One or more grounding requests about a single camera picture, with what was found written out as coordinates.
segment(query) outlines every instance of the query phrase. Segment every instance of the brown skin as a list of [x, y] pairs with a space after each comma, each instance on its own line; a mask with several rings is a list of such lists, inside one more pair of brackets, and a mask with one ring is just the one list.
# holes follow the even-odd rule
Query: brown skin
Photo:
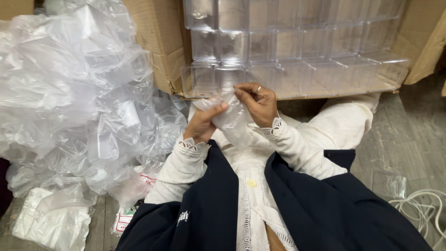
[[[242, 83], [234, 85], [234, 93], [237, 98], [246, 105], [253, 121], [260, 127], [266, 128], [273, 125], [277, 113], [276, 94], [270, 89], [263, 87], [256, 94], [259, 84], [256, 82]], [[215, 132], [215, 125], [211, 119], [222, 114], [227, 109], [227, 103], [221, 103], [213, 108], [202, 111], [197, 109], [189, 122], [183, 137], [193, 138], [195, 144], [208, 142]]]

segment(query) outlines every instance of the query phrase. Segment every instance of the floor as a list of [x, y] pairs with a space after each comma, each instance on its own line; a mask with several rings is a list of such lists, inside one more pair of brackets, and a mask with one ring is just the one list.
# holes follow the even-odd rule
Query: floor
[[[397, 94], [383, 93], [372, 130], [357, 148], [352, 173], [370, 189], [372, 173], [384, 169], [407, 178], [406, 195], [423, 188], [446, 192], [446, 98], [440, 93], [446, 75], [434, 74], [419, 83], [403, 86]], [[286, 115], [309, 121], [324, 100], [280, 101]], [[46, 250], [34, 243], [10, 236], [23, 199], [16, 198], [0, 220], [0, 251]], [[118, 205], [111, 197], [101, 197], [87, 237], [85, 251], [108, 251], [119, 238], [111, 234]], [[430, 226], [429, 244], [439, 235]], [[438, 250], [446, 251], [446, 241]]]

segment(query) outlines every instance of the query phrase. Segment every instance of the cream button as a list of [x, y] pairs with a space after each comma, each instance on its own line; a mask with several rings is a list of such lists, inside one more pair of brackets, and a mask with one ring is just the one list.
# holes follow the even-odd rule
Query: cream button
[[248, 180], [248, 186], [254, 188], [257, 186], [257, 183], [254, 180]]

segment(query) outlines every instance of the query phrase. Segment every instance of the dark red fabric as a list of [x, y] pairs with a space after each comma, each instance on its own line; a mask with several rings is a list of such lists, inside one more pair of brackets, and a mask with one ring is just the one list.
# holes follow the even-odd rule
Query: dark red fabric
[[0, 217], [6, 212], [12, 201], [12, 192], [8, 190], [6, 181], [6, 170], [9, 167], [9, 161], [0, 158]]

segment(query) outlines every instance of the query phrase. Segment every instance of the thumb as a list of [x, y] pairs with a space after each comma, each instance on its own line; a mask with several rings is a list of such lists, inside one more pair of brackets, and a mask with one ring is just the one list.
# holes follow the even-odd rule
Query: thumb
[[237, 96], [237, 98], [245, 104], [248, 109], [253, 108], [256, 105], [259, 105], [252, 97], [249, 95], [249, 93], [245, 92], [244, 90], [235, 89], [234, 94]]
[[223, 113], [224, 111], [226, 111], [226, 109], [227, 109], [226, 102], [216, 105], [216, 106], [212, 107], [211, 109], [203, 112], [203, 119], [211, 120], [214, 116], [217, 116], [217, 115]]

